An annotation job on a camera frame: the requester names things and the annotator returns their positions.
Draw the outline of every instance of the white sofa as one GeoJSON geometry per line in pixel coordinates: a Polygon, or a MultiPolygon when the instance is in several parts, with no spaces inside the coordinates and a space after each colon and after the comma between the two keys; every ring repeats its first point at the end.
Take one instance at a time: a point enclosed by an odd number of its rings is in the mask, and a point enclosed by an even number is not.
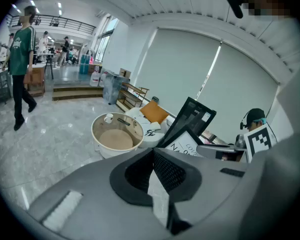
{"type": "Polygon", "coordinates": [[[140,148],[154,148],[168,131],[167,119],[160,124],[161,129],[150,130],[151,122],[140,112],[140,107],[133,107],[125,114],[134,118],[142,126],[144,138],[140,148]]]}

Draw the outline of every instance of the balcony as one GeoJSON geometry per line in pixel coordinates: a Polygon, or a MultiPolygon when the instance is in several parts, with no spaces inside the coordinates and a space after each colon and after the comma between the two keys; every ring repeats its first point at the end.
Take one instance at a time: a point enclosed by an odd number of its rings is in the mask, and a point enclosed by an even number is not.
{"type": "MultiPolygon", "coordinates": [[[[9,28],[20,26],[19,23],[19,16],[14,17],[7,17],[7,24],[9,28]]],[[[92,35],[93,31],[95,30],[95,26],[76,21],[69,18],[63,18],[63,17],[56,17],[51,15],[42,15],[39,14],[35,16],[34,22],[32,25],[41,27],[41,26],[49,26],[49,27],[56,27],[56,28],[64,28],[64,30],[70,30],[70,31],[78,31],[83,34],[92,35]]]]}

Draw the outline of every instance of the cup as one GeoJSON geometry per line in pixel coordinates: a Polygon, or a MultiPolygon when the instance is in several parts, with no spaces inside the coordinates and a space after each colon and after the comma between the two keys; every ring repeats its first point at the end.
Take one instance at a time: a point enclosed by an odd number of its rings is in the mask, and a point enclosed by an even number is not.
{"type": "Polygon", "coordinates": [[[104,121],[108,124],[111,124],[113,118],[114,118],[114,115],[109,113],[109,114],[106,114],[106,116],[104,117],[104,121]]]}

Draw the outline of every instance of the wooden step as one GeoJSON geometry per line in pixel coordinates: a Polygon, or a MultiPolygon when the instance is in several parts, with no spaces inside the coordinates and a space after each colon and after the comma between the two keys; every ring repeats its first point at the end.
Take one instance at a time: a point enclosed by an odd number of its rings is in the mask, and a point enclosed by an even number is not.
{"type": "Polygon", "coordinates": [[[54,91],[52,94],[53,101],[81,99],[81,98],[95,98],[102,97],[103,90],[66,90],[54,91]]]}
{"type": "Polygon", "coordinates": [[[102,91],[103,87],[92,87],[87,84],[82,85],[67,85],[58,84],[53,87],[53,92],[66,92],[66,91],[102,91]]]}

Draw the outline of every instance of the cardboard box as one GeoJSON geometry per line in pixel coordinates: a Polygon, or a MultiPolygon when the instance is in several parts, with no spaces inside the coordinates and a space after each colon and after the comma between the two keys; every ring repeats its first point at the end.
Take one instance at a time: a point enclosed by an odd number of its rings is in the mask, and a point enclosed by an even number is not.
{"type": "Polygon", "coordinates": [[[123,69],[123,68],[120,68],[119,75],[121,75],[121,76],[123,76],[123,77],[125,77],[125,78],[130,79],[131,72],[128,71],[128,70],[125,70],[125,69],[123,69]]]}

